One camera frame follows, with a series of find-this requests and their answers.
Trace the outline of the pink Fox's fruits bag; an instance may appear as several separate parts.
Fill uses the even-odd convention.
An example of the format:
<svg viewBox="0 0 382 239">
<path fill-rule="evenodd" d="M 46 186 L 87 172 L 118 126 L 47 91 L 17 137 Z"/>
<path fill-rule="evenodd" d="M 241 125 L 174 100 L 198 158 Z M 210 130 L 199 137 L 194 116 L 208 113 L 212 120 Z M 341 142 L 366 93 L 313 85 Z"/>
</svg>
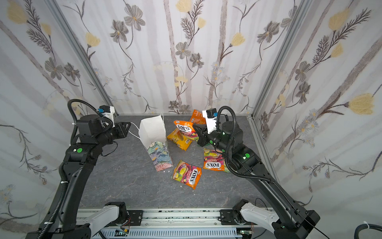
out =
<svg viewBox="0 0 382 239">
<path fill-rule="evenodd" d="M 204 148 L 203 169 L 212 171 L 225 171 L 224 158 L 216 150 Z"/>
</svg>

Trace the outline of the white paper bag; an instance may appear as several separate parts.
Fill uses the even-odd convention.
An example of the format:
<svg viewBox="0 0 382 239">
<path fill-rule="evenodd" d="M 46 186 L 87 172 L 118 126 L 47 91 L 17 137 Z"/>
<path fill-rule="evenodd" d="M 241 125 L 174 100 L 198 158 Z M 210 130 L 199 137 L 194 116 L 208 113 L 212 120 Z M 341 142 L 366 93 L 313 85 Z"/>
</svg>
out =
<svg viewBox="0 0 382 239">
<path fill-rule="evenodd" d="M 163 115 L 142 119 L 139 126 L 133 122 L 131 124 L 138 130 L 138 135 L 132 133 L 131 130 L 129 133 L 142 142 L 156 171 L 164 171 L 173 167 Z"/>
</svg>

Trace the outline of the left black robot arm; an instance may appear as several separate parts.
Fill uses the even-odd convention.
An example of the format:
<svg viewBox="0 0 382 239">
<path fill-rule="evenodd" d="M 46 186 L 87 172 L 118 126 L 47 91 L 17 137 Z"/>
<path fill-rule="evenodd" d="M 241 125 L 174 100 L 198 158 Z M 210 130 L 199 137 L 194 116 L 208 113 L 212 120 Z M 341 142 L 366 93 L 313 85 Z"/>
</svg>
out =
<svg viewBox="0 0 382 239">
<path fill-rule="evenodd" d="M 128 220 L 125 203 L 108 203 L 90 217 L 77 221 L 81 198 L 103 147 L 126 138 L 130 122 L 114 122 L 104 112 L 80 99 L 67 103 L 74 129 L 58 168 L 60 183 L 43 222 L 28 239 L 90 239 L 104 227 Z"/>
</svg>

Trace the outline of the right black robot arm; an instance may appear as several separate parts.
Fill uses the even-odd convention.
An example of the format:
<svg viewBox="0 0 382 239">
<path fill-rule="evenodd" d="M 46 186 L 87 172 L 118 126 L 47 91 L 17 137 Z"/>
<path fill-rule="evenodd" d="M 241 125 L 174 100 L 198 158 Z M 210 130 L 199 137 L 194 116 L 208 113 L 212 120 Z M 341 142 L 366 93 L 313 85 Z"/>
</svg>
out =
<svg viewBox="0 0 382 239">
<path fill-rule="evenodd" d="M 306 210 L 294 200 L 269 173 L 261 158 L 243 143 L 243 130 L 239 127 L 236 114 L 229 106 L 208 109 L 202 112 L 206 124 L 194 128 L 199 137 L 198 144 L 210 144 L 224 159 L 223 165 L 231 174 L 247 179 L 263 195 L 272 210 L 255 206 L 241 200 L 233 208 L 224 224 L 258 225 L 273 233 L 277 239 L 305 239 L 320 220 L 314 210 Z"/>
</svg>

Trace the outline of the orange Fox's candy bag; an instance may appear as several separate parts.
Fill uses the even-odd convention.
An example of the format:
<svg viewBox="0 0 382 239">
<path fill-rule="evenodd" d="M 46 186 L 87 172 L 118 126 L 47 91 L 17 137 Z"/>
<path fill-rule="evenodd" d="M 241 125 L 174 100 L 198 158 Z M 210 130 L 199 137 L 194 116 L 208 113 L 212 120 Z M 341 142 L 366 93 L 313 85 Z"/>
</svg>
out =
<svg viewBox="0 0 382 239">
<path fill-rule="evenodd" d="M 175 126 L 177 129 L 189 140 L 198 141 L 199 136 L 193 127 L 193 123 L 184 120 L 175 120 Z"/>
</svg>

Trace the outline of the orange pink Fox's bag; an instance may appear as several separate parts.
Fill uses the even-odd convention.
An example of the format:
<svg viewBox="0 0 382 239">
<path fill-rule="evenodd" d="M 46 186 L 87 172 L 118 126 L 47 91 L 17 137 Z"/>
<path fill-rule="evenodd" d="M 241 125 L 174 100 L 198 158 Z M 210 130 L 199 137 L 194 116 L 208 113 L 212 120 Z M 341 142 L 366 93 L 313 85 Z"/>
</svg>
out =
<svg viewBox="0 0 382 239">
<path fill-rule="evenodd" d="M 182 160 L 174 169 L 173 179 L 196 189 L 196 186 L 201 178 L 202 169 L 200 167 L 188 164 Z"/>
</svg>

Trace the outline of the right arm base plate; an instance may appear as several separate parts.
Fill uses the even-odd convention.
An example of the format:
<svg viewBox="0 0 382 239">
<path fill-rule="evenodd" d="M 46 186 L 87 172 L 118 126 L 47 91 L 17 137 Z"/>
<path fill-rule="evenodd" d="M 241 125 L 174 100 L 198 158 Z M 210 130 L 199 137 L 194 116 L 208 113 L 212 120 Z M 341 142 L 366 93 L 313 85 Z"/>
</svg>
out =
<svg viewBox="0 0 382 239">
<path fill-rule="evenodd" d="M 241 214 L 233 209 L 222 209 L 219 211 L 220 216 L 218 220 L 222 225 L 245 225 L 247 221 L 241 216 Z"/>
</svg>

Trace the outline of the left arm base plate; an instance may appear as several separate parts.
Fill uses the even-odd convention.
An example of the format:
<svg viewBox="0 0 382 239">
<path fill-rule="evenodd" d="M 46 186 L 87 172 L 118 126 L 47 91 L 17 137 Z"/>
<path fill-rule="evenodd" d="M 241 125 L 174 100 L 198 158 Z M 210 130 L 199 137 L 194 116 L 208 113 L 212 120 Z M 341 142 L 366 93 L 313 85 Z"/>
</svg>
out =
<svg viewBox="0 0 382 239">
<path fill-rule="evenodd" d="M 126 226 L 141 226 L 143 219 L 143 210 L 128 210 L 128 220 Z"/>
</svg>

